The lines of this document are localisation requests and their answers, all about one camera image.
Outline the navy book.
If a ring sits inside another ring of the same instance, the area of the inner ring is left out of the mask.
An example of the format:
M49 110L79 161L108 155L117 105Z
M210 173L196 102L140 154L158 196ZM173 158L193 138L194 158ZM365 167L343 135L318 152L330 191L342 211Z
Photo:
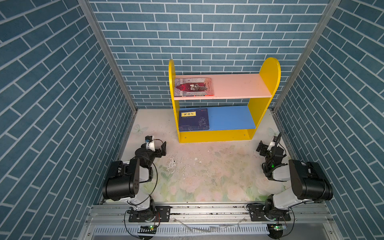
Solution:
M209 112L206 108L181 110L179 112L179 131L195 132L210 129Z

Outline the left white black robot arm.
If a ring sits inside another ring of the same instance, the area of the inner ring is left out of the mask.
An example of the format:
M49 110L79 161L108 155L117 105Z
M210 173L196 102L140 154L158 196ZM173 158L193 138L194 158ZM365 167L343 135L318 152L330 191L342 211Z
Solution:
M156 149L155 141L146 140L128 162L112 162L103 184L105 200L129 205L127 214L130 223L161 221L161 213L155 207L152 194L146 194L140 189L141 184L151 182L154 173L158 172L154 160L167 154L167 143L160 141L162 145Z

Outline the pink red cover book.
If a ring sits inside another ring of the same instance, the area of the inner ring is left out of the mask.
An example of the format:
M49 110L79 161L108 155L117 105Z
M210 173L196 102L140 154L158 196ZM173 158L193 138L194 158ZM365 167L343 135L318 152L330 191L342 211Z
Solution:
M175 97L213 96L211 78L177 78L174 88Z

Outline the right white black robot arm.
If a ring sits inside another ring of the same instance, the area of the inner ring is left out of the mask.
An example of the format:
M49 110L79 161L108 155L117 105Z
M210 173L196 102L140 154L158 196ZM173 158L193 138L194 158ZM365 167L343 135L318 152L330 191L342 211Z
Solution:
M266 219L289 220L291 208L309 202L330 201L333 198L333 188L318 163L299 160L283 163L287 155L278 138L272 140L269 145L259 142L256 151L265 157L262 170L269 181L291 183L283 192L267 197L263 207Z

